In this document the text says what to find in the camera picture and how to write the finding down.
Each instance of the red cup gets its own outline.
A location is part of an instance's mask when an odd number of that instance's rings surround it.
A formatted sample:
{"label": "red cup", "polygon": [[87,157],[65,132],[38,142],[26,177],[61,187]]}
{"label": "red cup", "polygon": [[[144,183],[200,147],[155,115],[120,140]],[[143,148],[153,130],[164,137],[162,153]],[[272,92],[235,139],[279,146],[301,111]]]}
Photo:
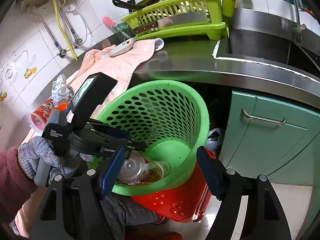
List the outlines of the red cup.
{"label": "red cup", "polygon": [[33,130],[38,133],[43,132],[45,124],[53,109],[53,100],[49,98],[30,115],[30,124]]}

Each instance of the plastic bag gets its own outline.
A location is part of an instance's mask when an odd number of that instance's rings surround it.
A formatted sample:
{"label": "plastic bag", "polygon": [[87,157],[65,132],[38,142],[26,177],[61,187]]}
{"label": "plastic bag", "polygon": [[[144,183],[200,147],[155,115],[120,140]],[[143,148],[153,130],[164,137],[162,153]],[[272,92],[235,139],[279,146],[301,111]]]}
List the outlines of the plastic bag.
{"label": "plastic bag", "polygon": [[55,107],[61,104],[68,104],[75,95],[75,91],[72,87],[67,85],[66,77],[64,74],[58,76],[56,81],[52,82],[52,100]]}
{"label": "plastic bag", "polygon": [[205,144],[205,148],[207,148],[212,153],[216,153],[218,148],[222,145],[224,138],[224,130],[220,128],[215,128],[209,131],[208,140]]}

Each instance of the cabinet handle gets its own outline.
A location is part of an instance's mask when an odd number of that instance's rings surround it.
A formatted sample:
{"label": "cabinet handle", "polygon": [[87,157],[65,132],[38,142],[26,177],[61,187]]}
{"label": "cabinet handle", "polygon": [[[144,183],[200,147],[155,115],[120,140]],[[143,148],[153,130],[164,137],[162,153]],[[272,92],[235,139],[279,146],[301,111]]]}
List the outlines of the cabinet handle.
{"label": "cabinet handle", "polygon": [[260,120],[260,121],[264,121],[264,122],[274,123],[274,124],[279,125],[279,126],[284,125],[285,122],[287,122],[287,118],[284,118],[282,121],[274,121],[274,120],[266,119],[266,118],[263,118],[263,117],[249,115],[245,109],[242,109],[241,112],[244,115],[244,117],[246,117],[248,119],[251,119],[251,120]]}

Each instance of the pink brush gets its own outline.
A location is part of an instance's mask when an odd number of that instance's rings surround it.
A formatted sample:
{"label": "pink brush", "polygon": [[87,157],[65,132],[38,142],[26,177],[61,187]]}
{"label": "pink brush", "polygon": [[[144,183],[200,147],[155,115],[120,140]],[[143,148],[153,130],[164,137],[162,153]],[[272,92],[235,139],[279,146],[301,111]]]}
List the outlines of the pink brush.
{"label": "pink brush", "polygon": [[109,16],[106,15],[102,17],[102,21],[105,25],[107,25],[110,28],[116,25],[116,23]]}

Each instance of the pink towel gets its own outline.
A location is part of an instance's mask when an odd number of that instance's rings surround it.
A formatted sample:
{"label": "pink towel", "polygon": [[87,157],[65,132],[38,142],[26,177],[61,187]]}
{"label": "pink towel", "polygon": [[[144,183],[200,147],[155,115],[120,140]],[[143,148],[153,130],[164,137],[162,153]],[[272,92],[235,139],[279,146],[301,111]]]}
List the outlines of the pink towel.
{"label": "pink towel", "polygon": [[[85,54],[80,70],[75,77],[73,77],[74,75],[70,77],[72,80],[68,84],[77,91],[89,75],[97,72],[105,73],[118,81],[103,104],[97,106],[91,115],[92,118],[96,118],[109,102],[127,90],[136,67],[140,63],[149,60],[153,53],[162,49],[163,46],[162,39],[136,41],[130,51],[116,57],[107,55],[108,52],[116,47],[115,45],[103,50],[92,49]],[[35,132],[31,129],[23,143],[29,141],[34,135]],[[36,210],[44,194],[45,189],[39,187],[16,215],[17,228],[24,237],[29,237]]]}
{"label": "pink towel", "polygon": [[108,103],[125,92],[137,66],[149,60],[154,51],[162,49],[163,46],[162,39],[136,41],[132,50],[116,57],[108,56],[108,52],[115,48],[115,45],[103,50],[88,51],[78,74],[70,82],[70,86],[77,91],[89,75],[97,72],[102,72],[118,81],[103,104],[97,106],[91,118],[97,118]]}

